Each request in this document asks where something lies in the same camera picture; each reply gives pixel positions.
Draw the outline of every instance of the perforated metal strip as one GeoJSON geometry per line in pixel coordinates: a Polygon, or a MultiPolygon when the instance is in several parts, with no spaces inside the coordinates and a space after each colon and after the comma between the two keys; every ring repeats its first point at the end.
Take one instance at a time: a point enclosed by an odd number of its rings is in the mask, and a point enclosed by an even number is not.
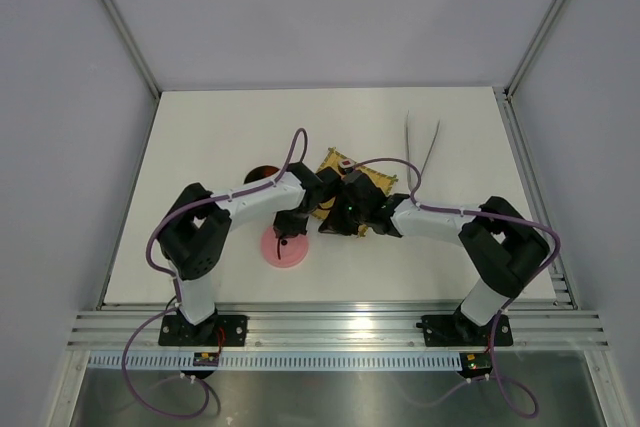
{"type": "MultiPolygon", "coordinates": [[[[228,352],[218,367],[194,366],[192,352],[129,352],[131,370],[259,370],[259,371],[459,371],[455,352],[228,352]]],[[[119,369],[121,351],[95,351],[89,367],[119,369]]]]}

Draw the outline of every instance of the robotic arm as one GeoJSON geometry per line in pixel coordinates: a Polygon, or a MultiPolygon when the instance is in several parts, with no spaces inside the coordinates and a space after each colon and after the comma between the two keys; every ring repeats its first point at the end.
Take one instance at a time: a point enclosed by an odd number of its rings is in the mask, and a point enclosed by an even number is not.
{"type": "MultiPolygon", "coordinates": [[[[548,244],[532,227],[428,212],[406,194],[387,197],[361,171],[345,173],[342,177],[327,168],[315,174],[298,162],[290,164],[278,182],[273,175],[227,192],[212,193],[200,184],[185,188],[169,213],[212,196],[228,199],[185,212],[169,222],[158,236],[162,253],[178,276],[182,294],[180,314],[186,321],[198,326],[215,316],[210,277],[230,231],[245,222],[275,214],[274,230],[279,238],[304,235],[309,215],[332,198],[335,198],[333,207],[320,232],[354,235],[364,224],[379,235],[426,236],[460,245],[467,251],[480,279],[451,317],[448,330],[456,332],[456,338],[467,345],[474,339],[486,340],[493,316],[509,299],[520,295],[549,253],[548,244]],[[272,186],[259,188],[269,181],[272,186]]],[[[491,197],[473,210],[522,218],[499,197],[491,197]]]]}

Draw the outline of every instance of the black mounting bracket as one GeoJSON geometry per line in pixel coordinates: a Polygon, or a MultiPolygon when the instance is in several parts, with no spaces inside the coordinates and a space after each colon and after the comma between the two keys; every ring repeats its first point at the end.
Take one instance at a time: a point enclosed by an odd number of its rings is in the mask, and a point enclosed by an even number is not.
{"type": "Polygon", "coordinates": [[[225,347],[244,347],[247,338],[246,315],[218,315],[198,325],[190,324],[180,312],[165,315],[158,344],[163,347],[217,347],[218,329],[224,332],[225,347]]]}
{"type": "MultiPolygon", "coordinates": [[[[459,319],[454,314],[423,315],[416,327],[422,330],[424,344],[427,347],[487,347],[491,334],[491,322],[484,327],[476,327],[473,335],[466,338],[457,328],[459,319]]],[[[500,316],[496,329],[494,346],[510,347],[513,345],[511,326],[506,315],[500,316]]]]}

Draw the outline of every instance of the white table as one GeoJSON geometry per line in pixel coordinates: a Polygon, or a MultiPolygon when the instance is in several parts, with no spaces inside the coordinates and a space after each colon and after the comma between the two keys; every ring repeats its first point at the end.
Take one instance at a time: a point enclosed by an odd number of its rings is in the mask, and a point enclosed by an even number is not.
{"type": "MultiPolygon", "coordinates": [[[[187,184],[231,188],[253,167],[281,165],[300,126],[309,133],[305,163],[313,170],[329,147],[356,161],[404,158],[407,111],[413,120],[412,156],[420,165],[441,120],[420,199],[460,205],[500,195],[531,217],[491,88],[165,92],[105,302],[160,303],[172,296],[167,277],[146,265],[144,248],[187,184]]],[[[396,174],[394,192],[407,191],[404,166],[371,167],[396,174]]],[[[458,301],[478,279],[460,247],[373,232],[361,239],[319,234],[315,219],[309,221],[305,260],[277,269],[259,250],[272,220],[246,224],[227,238],[213,276],[218,302],[458,301]]],[[[166,264],[157,245],[154,258],[166,264]]],[[[521,299],[554,300],[549,274],[539,275],[521,299]]]]}

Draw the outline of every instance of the metal frame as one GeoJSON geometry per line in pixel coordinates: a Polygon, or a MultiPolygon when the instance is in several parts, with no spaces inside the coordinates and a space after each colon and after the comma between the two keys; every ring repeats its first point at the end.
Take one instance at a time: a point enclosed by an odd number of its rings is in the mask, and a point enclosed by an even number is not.
{"type": "MultiPolygon", "coordinates": [[[[157,107],[161,89],[115,1],[99,1],[156,100],[157,107]]],[[[508,87],[495,90],[527,200],[534,217],[546,224],[550,224],[550,216],[536,180],[535,164],[518,120],[513,94],[544,46],[567,2],[568,0],[552,1],[508,87]]],[[[146,142],[150,132],[151,127],[147,133],[146,142]]],[[[140,155],[138,172],[146,142],[140,155]]],[[[574,287],[575,283],[561,258],[550,267],[550,271],[557,300],[553,303],[515,303],[509,312],[515,345],[502,350],[584,352],[607,425],[634,425],[619,378],[611,362],[609,346],[598,314],[593,311],[579,310],[580,302],[574,287]]],[[[159,304],[101,305],[98,309],[102,310],[78,314],[68,343],[64,374],[47,425],[55,427],[69,425],[90,360],[90,352],[122,349],[133,330],[146,320],[151,312],[155,313],[163,307],[159,304]]],[[[247,345],[244,348],[228,349],[234,357],[238,358],[243,356],[255,358],[256,355],[269,352],[274,355],[295,352],[295,355],[310,358],[317,357],[318,352],[325,352],[324,355],[350,353],[356,356],[360,353],[370,355],[372,352],[383,352],[387,356],[395,355],[400,358],[407,354],[429,350],[425,349],[422,335],[415,327],[421,315],[451,312],[454,308],[455,304],[446,302],[219,305],[222,312],[242,312],[249,317],[247,345]]],[[[132,351],[144,353],[151,358],[166,358],[167,355],[177,358],[185,352],[196,350],[195,348],[161,348],[157,345],[158,334],[159,322],[155,322],[139,335],[132,346],[132,351]]]]}

